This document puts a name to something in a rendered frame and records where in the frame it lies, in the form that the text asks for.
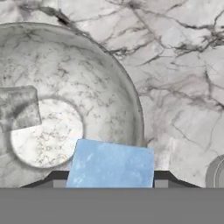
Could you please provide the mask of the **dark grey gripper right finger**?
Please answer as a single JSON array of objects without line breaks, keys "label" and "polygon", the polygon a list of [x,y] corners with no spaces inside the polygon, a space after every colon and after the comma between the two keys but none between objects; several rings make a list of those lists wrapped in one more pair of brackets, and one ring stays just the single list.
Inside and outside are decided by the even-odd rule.
[{"label": "dark grey gripper right finger", "polygon": [[154,188],[198,188],[197,185],[176,178],[170,171],[154,171]]}]

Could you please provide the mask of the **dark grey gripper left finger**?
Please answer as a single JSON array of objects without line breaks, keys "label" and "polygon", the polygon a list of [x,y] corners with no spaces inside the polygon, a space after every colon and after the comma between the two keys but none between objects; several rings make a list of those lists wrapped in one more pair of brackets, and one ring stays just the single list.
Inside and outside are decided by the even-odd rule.
[{"label": "dark grey gripper left finger", "polygon": [[46,178],[24,185],[24,188],[65,188],[69,171],[52,171]]}]

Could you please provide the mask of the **blue ice cube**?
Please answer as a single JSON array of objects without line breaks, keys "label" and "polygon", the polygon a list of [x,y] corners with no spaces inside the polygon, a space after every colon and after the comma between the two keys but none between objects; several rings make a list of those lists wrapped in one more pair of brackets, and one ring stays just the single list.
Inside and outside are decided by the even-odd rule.
[{"label": "blue ice cube", "polygon": [[152,188],[152,148],[80,139],[67,188]]}]

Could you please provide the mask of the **grey marbled ice cube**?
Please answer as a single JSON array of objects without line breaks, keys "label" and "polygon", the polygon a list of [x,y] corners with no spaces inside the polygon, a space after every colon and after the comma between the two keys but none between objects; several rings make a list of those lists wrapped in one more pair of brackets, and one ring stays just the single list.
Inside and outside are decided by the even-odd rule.
[{"label": "grey marbled ice cube", "polygon": [[38,91],[34,86],[0,87],[0,133],[40,124]]}]

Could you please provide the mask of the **white marbled bowl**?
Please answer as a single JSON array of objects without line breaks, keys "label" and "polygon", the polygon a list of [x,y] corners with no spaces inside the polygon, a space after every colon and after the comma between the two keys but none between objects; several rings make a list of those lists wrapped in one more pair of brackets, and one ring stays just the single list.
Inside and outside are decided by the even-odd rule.
[{"label": "white marbled bowl", "polygon": [[57,25],[0,24],[0,88],[34,86],[41,124],[0,133],[0,187],[69,169],[76,142],[142,145],[134,84],[105,48]]}]

